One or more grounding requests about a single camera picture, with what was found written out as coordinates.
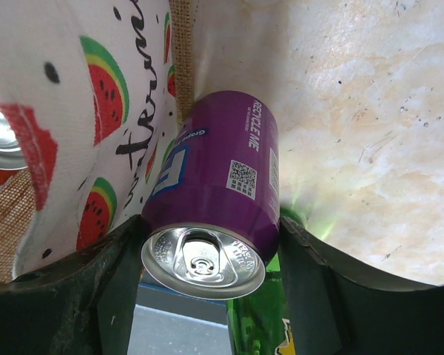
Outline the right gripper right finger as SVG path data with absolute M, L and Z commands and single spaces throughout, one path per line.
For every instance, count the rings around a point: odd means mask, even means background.
M 280 221 L 297 354 L 444 354 L 444 285 L 381 271 Z

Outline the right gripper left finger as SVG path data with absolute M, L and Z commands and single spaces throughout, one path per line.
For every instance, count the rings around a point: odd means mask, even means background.
M 0 283 L 0 354 L 126 354 L 143 235 L 135 215 L 97 243 Z

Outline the green glass bottle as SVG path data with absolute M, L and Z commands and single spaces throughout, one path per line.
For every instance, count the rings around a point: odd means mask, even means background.
M 279 254 L 266 266 L 263 284 L 248 296 L 227 302 L 233 354 L 294 354 L 289 307 Z

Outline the purple soda can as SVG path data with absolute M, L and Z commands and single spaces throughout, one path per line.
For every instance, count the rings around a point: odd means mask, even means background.
M 238 91 L 199 100 L 145 203 L 146 271 L 192 297 L 230 300 L 263 283 L 279 246 L 278 128 Z

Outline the watermelon print canvas bag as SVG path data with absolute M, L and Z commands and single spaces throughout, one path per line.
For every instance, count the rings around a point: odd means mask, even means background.
M 0 1 L 0 109 L 27 168 L 0 191 L 0 283 L 141 211 L 192 79 L 190 1 Z

